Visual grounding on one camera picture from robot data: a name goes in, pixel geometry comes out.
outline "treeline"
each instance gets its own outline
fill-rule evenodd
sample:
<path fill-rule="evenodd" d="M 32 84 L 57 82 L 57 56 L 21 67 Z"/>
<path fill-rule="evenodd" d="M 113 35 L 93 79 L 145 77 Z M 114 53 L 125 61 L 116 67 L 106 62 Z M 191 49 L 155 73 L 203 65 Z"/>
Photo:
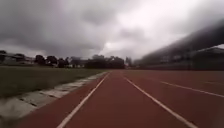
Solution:
<path fill-rule="evenodd" d="M 98 68 L 98 69 L 123 69 L 125 61 L 117 56 L 105 57 L 103 55 L 94 55 L 90 59 L 81 59 L 80 57 L 57 58 L 56 56 L 36 55 L 35 58 L 26 57 L 24 54 L 10 54 L 0 50 L 0 63 L 6 64 L 6 57 L 18 64 L 29 64 L 39 66 L 50 66 L 58 68 Z M 126 63 L 130 63 L 130 58 L 126 58 Z"/>
<path fill-rule="evenodd" d="M 91 59 L 83 60 L 79 57 L 67 57 L 65 59 L 57 59 L 55 56 L 37 55 L 34 60 L 35 63 L 41 66 L 55 66 L 59 68 L 73 67 L 73 68 L 98 68 L 98 69 L 123 69 L 125 63 L 122 58 L 111 56 L 109 58 L 103 55 L 94 55 Z"/>

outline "dark cloud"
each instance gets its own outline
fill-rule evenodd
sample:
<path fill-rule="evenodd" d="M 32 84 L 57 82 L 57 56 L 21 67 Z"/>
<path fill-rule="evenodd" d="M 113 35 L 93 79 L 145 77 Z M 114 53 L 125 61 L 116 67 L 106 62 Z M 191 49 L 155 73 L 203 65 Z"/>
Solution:
<path fill-rule="evenodd" d="M 10 47 L 89 56 L 103 48 L 110 22 L 126 5 L 127 0 L 0 0 L 0 44 L 12 39 Z"/>

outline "green grass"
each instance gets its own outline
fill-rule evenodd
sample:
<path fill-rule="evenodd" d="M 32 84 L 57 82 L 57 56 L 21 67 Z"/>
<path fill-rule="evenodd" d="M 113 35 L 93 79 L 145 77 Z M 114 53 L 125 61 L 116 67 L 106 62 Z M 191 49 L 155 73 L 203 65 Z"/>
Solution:
<path fill-rule="evenodd" d="M 0 66 L 0 98 L 53 88 L 99 72 L 102 70 Z"/>

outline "running track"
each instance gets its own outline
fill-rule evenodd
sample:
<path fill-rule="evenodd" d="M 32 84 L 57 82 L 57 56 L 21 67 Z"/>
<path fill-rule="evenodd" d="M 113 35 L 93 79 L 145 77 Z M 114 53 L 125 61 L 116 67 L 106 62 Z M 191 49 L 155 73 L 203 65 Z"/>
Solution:
<path fill-rule="evenodd" d="M 224 72 L 111 71 L 17 128 L 224 128 Z"/>

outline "cloudy sky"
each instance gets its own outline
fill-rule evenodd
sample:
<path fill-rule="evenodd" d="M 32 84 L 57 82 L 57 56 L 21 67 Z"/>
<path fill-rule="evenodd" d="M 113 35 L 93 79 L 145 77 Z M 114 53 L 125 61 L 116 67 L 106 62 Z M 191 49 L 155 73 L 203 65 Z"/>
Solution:
<path fill-rule="evenodd" d="M 139 58 L 223 18 L 223 0 L 0 0 L 0 49 Z"/>

